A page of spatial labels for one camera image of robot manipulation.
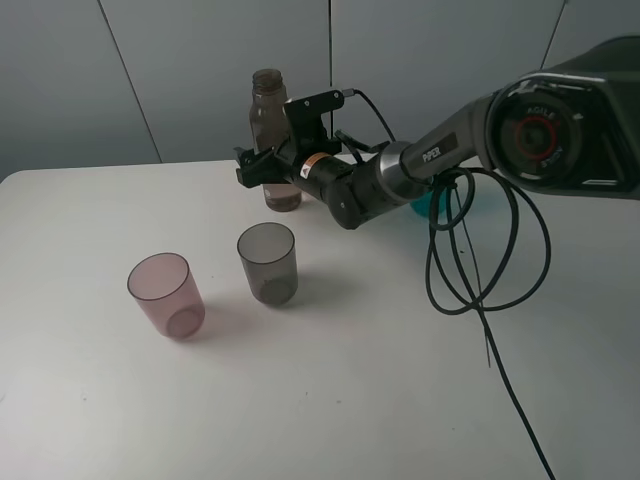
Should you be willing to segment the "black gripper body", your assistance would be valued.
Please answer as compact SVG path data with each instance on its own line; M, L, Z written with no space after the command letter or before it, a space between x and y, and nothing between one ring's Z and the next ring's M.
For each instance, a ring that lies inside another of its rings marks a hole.
M295 139L293 135L274 150L276 166L284 181L325 202L326 188L349 176L354 166L336 157L341 142L330 138L322 127L314 134Z

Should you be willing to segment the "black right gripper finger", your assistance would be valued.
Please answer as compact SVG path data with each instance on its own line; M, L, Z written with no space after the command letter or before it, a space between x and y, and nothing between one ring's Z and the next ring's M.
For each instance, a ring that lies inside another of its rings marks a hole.
M234 152L239 165L253 165L256 162L270 158L274 152L274 148L269 147L264 150L255 151L254 149L235 147Z

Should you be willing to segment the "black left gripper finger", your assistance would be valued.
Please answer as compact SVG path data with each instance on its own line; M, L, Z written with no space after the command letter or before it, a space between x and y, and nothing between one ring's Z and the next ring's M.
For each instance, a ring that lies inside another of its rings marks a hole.
M270 161L239 166L236 169L236 177L245 188L280 183L280 173Z

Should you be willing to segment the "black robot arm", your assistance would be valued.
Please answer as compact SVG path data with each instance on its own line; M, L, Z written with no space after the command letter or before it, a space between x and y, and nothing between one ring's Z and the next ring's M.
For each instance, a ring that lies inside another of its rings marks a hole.
M324 114L341 108L341 90L284 105L289 137L261 152L239 150L247 188L287 182L326 204L353 230L420 198L443 173L470 158L520 188L551 195L639 196L639 40L608 40L554 67L532 72L462 107L416 142L372 146L348 164L343 148L365 145L328 134Z

